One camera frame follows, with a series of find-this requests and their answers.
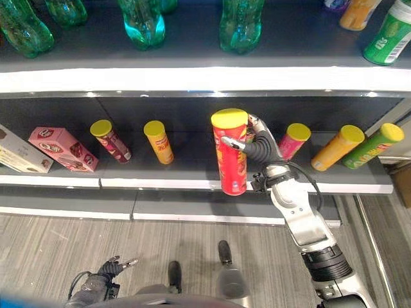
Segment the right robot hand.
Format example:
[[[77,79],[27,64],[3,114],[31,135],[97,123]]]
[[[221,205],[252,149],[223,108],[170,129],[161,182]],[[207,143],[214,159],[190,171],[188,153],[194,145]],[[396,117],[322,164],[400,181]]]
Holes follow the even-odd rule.
[[[248,121],[255,134],[252,143],[244,143],[226,135],[221,137],[221,141],[260,164],[278,166],[286,164],[265,122],[253,114],[248,115]]]

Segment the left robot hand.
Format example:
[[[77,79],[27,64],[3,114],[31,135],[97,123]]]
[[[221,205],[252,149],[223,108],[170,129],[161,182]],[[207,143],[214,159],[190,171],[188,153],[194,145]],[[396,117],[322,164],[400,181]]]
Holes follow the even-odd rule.
[[[106,276],[110,279],[115,278],[124,270],[135,266],[138,262],[137,258],[132,258],[123,263],[119,262],[120,256],[115,255],[107,260],[98,270],[97,274]]]

